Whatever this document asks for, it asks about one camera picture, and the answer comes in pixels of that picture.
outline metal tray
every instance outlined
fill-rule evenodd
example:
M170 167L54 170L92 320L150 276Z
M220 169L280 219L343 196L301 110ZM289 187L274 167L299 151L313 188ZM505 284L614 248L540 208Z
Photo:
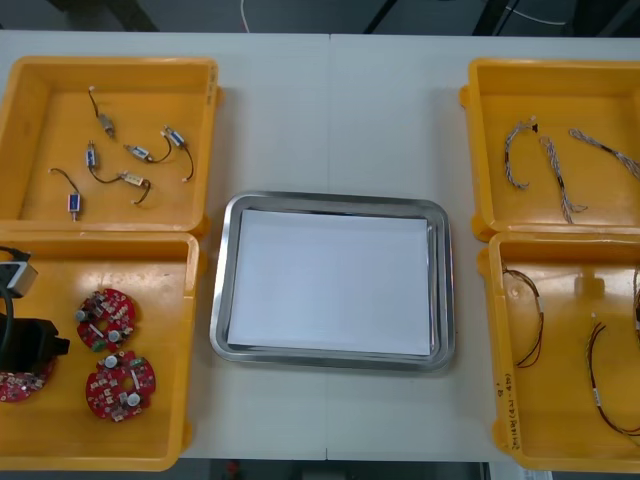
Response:
M389 354L314 348L282 348L230 344L229 327L236 282L242 213L304 213L358 217L423 219L427 225L425 268L428 269L430 331L428 355ZM250 192L227 205L218 258L210 328L211 344L223 358L234 361L271 362L388 370L434 371L445 367L455 349L453 278L449 221L437 204L424 200L347 195Z

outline table surface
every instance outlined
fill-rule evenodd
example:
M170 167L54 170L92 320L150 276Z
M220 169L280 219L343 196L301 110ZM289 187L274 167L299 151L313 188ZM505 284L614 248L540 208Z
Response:
M640 60L632 39L0 31L0 83L24 55L207 56L226 99L209 213L246 190L428 199L453 239L456 355L439 374L230 363L209 344L213 269L195 329L186 457L504 461L495 415L483 244L458 90L476 57ZM211 261L216 245L210 242Z

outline yellow tray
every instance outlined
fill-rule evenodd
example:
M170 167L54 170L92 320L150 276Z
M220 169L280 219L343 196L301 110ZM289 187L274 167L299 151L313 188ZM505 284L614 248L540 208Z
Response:
M480 253L496 389L493 437L520 465L640 472L640 448L596 409L585 357L595 312L607 325L594 353L602 407L623 428L639 426L638 265L638 235L499 233ZM505 266L528 275L544 302L542 350L531 368L514 363L536 338L535 302L523 282L502 274Z
M25 57L13 66L0 112L0 229L185 231L203 234L213 143L218 67L202 58ZM110 140L88 95L114 122ZM140 145L161 156L164 124L187 141L195 164L174 147L158 165L144 164L123 148ZM96 144L99 174L128 170L148 178L152 190L124 182L102 185L89 173L84 152ZM79 222L67 213L69 184L48 169L64 169L83 197Z
M611 154L568 134L578 128L640 161L640 63L477 59L460 91L466 108L475 235L499 231L640 233L640 184ZM569 199L587 205L568 225L549 160L531 132L511 148L517 190L505 176L507 134L535 115L556 145Z
M185 421L198 242L186 233L1 233L0 244L29 251L39 272L14 302L18 318L54 322L71 340L47 385L21 403L0 404L1 470L164 470L191 441ZM74 312L94 290L134 300L138 321L123 350L146 357L157 378L151 406L112 423L85 399L87 376L108 354L76 332Z

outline round circuit board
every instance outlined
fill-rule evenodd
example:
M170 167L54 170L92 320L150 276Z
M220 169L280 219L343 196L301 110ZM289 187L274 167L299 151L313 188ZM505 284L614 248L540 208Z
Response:
M0 373L0 402L17 403L26 400L32 393L42 390L53 367L54 358L39 375L33 373Z
M96 291L76 311L78 335L94 352L118 350L133 333L136 309L131 299L112 288Z
M87 378L85 394L91 411L100 418L122 422L151 405L156 376L151 364L134 352L118 352L100 360Z

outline black wire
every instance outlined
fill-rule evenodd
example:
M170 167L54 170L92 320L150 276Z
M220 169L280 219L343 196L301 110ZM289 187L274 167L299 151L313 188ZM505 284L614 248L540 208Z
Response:
M13 299L11 298L11 294L9 293L7 287L1 284L0 296L4 300L4 304L7 310L7 323L4 326L4 336L2 337L2 345L0 346L0 353L4 353L4 351L9 346L9 338L11 338L11 331L13 330Z
M89 98L91 99L91 103L93 104L93 111L96 112L96 118L98 118L100 116L100 112L98 112L98 105L93 99L93 95L91 95L91 89L89 89Z
M89 171L91 172L91 175L93 175L93 178L98 180L100 183L107 184L107 183L117 182L118 180L122 180L122 177L120 175L118 175L116 178L112 178L111 180L103 180L103 179L101 179L100 177L98 177L96 175L96 172L93 171L93 168L91 168L91 167L88 167L88 168L89 168Z
M147 195L149 195L149 190L151 190L151 182L149 180L145 180L145 183L147 185L147 189L142 194L140 200L138 200L137 202L133 202L134 205L140 205L142 202L144 202L144 199L147 198Z
M511 17L511 15L513 14L513 11L516 8L518 8L518 4L519 3L520 3L520 0L516 0L515 2L513 2L513 6L510 7L510 10L507 10L507 16L504 17L504 22L502 22L502 25L500 25L500 27L498 28L498 31L496 32L496 36L500 36L500 32L502 32L502 29L504 28L504 26L509 21L509 17Z
M169 139L167 138L167 136L166 136L166 135L163 135L163 137L164 137L164 139L167 141L167 145L169 145L169 151L168 151L168 152L167 152L167 154L166 154L164 157L162 157L160 160L151 160L151 161L149 161L149 163L160 163L160 162L164 162L164 161L167 159L167 157L169 157L169 154L171 153L171 148L172 148L172 147L171 147L171 142L169 141Z
M187 152L187 155L189 155L189 161L191 162L191 173L189 174L188 177L185 177L184 181L188 182L189 180L191 180L191 177L193 177L193 157L191 156L191 152L189 151L189 148L186 145L183 145L182 148L184 148L184 151Z
M49 173L51 173L51 172L58 172L58 173L64 175L64 178L66 178L69 181L69 183L71 184L71 187L75 190L75 192L76 193L80 193L80 190L78 190L77 185L75 183L73 183L73 180L71 180L69 175L67 175L67 172L65 172L61 168L55 168L55 167L49 169Z

